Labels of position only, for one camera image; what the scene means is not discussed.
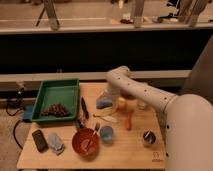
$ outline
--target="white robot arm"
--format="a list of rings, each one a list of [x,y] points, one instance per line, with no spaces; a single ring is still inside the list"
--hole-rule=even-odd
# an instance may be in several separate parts
[[[178,96],[129,78],[126,66],[107,73],[107,92],[124,90],[167,114],[166,170],[213,171],[213,108],[194,94]]]

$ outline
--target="green tray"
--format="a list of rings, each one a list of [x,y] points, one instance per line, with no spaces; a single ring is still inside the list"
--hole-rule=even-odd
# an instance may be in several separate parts
[[[33,108],[31,121],[37,123],[52,123],[55,121],[74,120],[78,113],[78,101],[78,79],[43,81]],[[64,117],[41,115],[45,109],[56,103],[61,103],[65,106],[66,109],[69,110],[70,115]]]

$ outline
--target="wooden table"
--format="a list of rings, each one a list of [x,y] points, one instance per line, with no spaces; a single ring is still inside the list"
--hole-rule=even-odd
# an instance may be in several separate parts
[[[71,142],[76,133],[76,128],[70,123],[57,123],[39,126],[33,123],[23,151],[19,157],[17,168],[19,169],[164,169],[165,148],[160,128],[154,109],[146,110],[137,108],[137,99],[128,100],[128,109],[134,108],[132,117],[132,130],[124,127],[125,112],[118,112],[113,116],[118,123],[111,123],[100,118],[93,117],[96,112],[96,99],[103,92],[106,83],[81,83],[80,95],[85,98],[90,112],[87,127],[94,128],[98,121],[103,125],[110,125],[114,129],[114,142],[107,146],[100,141],[99,153],[95,158],[84,159],[73,151]],[[65,144],[65,151],[56,156],[50,149],[39,153],[32,139],[32,132],[41,129],[44,136],[56,132]],[[150,148],[142,144],[142,134],[146,130],[155,133],[157,140]]]

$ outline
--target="bowl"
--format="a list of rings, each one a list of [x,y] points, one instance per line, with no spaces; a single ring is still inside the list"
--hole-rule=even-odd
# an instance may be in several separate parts
[[[93,132],[93,129],[82,128],[73,136],[72,147],[74,151],[80,156],[89,156],[92,154],[96,154],[96,152],[98,151],[99,136],[96,133],[93,135]]]

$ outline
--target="small cup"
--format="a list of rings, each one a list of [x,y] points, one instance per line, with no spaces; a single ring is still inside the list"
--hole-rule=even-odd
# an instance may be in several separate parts
[[[100,137],[104,143],[111,144],[113,142],[113,128],[111,126],[102,126],[100,129]]]

